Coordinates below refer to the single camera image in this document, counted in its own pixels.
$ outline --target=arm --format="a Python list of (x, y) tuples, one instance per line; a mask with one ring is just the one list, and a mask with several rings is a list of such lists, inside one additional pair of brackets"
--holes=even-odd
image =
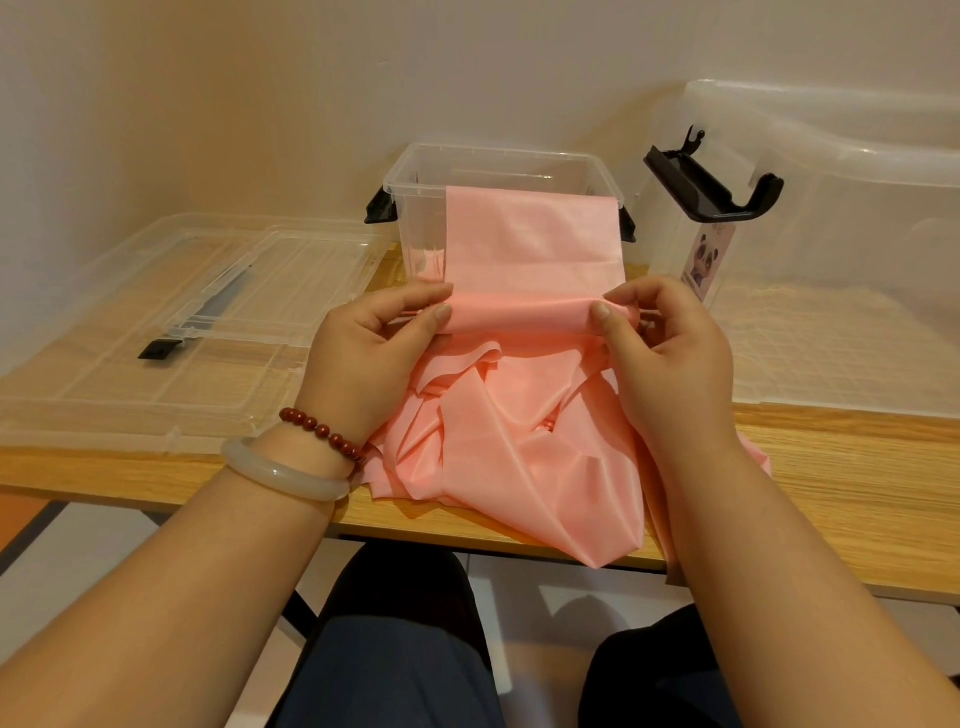
[[(449, 306), (423, 311), (389, 341), (385, 325), (450, 290), (420, 283), (332, 311), (297, 407), (366, 442), (399, 405)], [(291, 425), (275, 426), (253, 446), (316, 475), (352, 470)], [(0, 725), (224, 725), (331, 513), (331, 504), (224, 468), (0, 668)]]
[(655, 312), (642, 336), (607, 306), (593, 316), (744, 723), (955, 725), (960, 693), (740, 446), (730, 345), (693, 293), (649, 278), (607, 298)]

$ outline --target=dark pants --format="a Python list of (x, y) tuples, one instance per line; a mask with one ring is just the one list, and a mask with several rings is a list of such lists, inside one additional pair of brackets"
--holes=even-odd
[[(692, 606), (613, 635), (593, 658), (580, 725), (638, 724), (739, 724)], [(267, 725), (504, 726), (457, 558), (433, 546), (363, 546), (337, 580)]]

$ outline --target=white bangle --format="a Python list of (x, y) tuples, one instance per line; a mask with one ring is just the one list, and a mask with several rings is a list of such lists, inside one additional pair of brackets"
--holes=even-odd
[(254, 483), (289, 496), (333, 502), (350, 492), (348, 480), (331, 480), (288, 468), (250, 449), (253, 437), (227, 440), (220, 448), (224, 462)]

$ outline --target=cartoon panda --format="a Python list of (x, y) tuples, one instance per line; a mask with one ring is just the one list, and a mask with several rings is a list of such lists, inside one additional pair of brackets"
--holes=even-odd
[(707, 236), (703, 235), (700, 238), (700, 246), (693, 256), (693, 270), (690, 272), (690, 277), (693, 278), (693, 282), (698, 287), (703, 286), (704, 280), (710, 277), (710, 273), (713, 271), (713, 263), (716, 262), (718, 257), (720, 257), (720, 251), (712, 243), (708, 243)]

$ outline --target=hand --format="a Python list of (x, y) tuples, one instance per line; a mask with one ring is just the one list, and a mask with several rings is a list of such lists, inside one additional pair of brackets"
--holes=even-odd
[(676, 279), (632, 280), (606, 294), (636, 304), (642, 336), (602, 303), (590, 311), (610, 349), (623, 410), (661, 467), (736, 442), (733, 357), (723, 331)]
[[(450, 318), (449, 283), (416, 282), (330, 311), (310, 349), (294, 406), (362, 445), (400, 407), (410, 374)], [(425, 309), (401, 328), (404, 311)]]

